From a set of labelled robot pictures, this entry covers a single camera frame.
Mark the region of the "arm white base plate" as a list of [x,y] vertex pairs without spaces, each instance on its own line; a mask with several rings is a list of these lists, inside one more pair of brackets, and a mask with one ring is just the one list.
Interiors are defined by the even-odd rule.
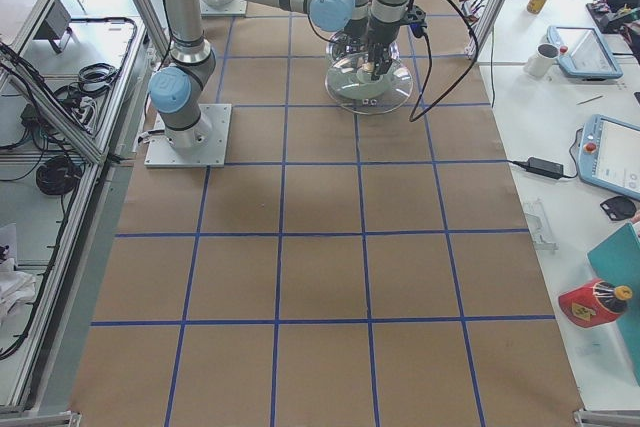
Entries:
[[231,104],[200,104],[201,118],[185,131],[167,130],[159,114],[144,164],[150,168],[223,167],[232,116]]
[[203,17],[245,16],[247,2],[244,0],[200,0]]

